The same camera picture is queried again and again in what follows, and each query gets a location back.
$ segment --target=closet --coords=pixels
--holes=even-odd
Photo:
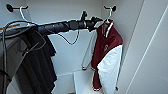
[[[167,94],[168,93],[168,1],[167,0],[0,0],[0,27],[14,20],[24,20],[19,10],[9,12],[6,4],[26,7],[24,17],[39,25],[69,20],[80,20],[83,11],[87,18],[108,18],[122,36],[123,49],[120,71],[114,94]],[[78,30],[62,34],[70,43],[77,37]],[[87,47],[96,32],[79,30],[74,45],[69,45],[57,34],[49,35],[56,54],[52,62],[57,80],[52,94],[103,94],[93,91],[93,70],[89,65],[82,70],[82,61]],[[22,94],[17,77],[13,77],[7,94]]]

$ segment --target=coat hook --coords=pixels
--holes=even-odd
[[[13,12],[13,9],[20,9],[20,8],[13,8],[12,5],[10,5],[10,4],[6,4],[6,8],[7,8],[10,12]]]
[[[113,12],[115,12],[115,11],[116,11],[116,6],[114,6],[114,7],[112,8],[112,11],[113,11]]]

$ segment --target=white sleeve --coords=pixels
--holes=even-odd
[[[111,49],[97,66],[104,94],[113,94],[115,91],[121,54],[122,45],[119,45]]]
[[[85,56],[82,61],[82,69],[83,70],[87,69],[88,65],[90,64],[90,62],[92,60],[96,39],[97,39],[97,32],[95,31],[92,34],[88,48],[86,50]]]

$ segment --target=varsity jacket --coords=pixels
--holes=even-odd
[[[105,94],[113,94],[119,73],[123,40],[113,26],[113,21],[103,23],[93,33],[85,53],[82,67],[86,69],[91,63],[95,71],[93,90],[103,88]]]

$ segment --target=white hook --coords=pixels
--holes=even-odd
[[[27,19],[26,19],[26,18],[24,17],[24,15],[23,15],[22,8],[24,8],[24,7],[23,7],[23,6],[20,7],[20,14],[21,14],[23,20],[27,21]]]
[[[109,17],[107,18],[107,22],[109,23],[108,19],[111,17],[111,13],[112,13],[112,7],[109,7],[110,8],[110,13],[109,13]]]

